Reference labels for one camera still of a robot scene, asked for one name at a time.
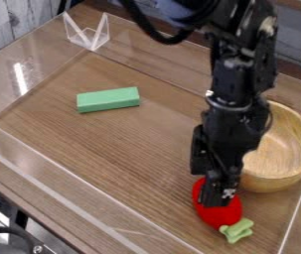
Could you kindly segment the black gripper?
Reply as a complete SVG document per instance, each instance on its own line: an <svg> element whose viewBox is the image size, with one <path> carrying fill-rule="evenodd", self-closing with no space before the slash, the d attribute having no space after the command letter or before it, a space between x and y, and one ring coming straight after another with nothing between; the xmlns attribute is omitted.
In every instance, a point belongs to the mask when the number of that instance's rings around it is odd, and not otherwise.
<svg viewBox="0 0 301 254"><path fill-rule="evenodd" d="M204 175L208 170L224 173L220 178L207 174L200 203L204 207L228 206L239 186L239 174L246 154L258 149L272 125L271 107L263 96L247 105L224 105L207 98L211 108L203 112L203 124L195 128L191 171Z"/></svg>

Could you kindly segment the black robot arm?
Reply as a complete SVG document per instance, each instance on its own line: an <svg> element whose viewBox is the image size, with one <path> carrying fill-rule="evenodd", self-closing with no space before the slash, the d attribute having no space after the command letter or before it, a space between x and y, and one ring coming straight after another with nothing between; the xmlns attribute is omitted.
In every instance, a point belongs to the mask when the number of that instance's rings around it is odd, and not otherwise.
<svg viewBox="0 0 301 254"><path fill-rule="evenodd" d="M270 0L160 0L183 30L212 38L209 109L195 128L191 168L205 177L199 203L227 206L240 184L244 156L272 125L263 93L275 85L278 15Z"/></svg>

